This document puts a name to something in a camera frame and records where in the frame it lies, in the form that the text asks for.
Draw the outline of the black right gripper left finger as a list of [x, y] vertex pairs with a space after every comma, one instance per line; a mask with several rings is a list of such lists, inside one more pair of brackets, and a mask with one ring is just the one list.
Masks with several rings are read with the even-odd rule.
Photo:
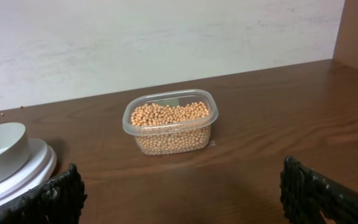
[[78, 224], [87, 198], [74, 163], [69, 169], [0, 206], [0, 224]]

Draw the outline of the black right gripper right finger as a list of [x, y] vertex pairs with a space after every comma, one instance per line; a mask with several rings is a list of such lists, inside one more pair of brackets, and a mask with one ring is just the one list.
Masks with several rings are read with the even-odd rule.
[[280, 201], [290, 223], [358, 223], [358, 193], [287, 156], [280, 173]]

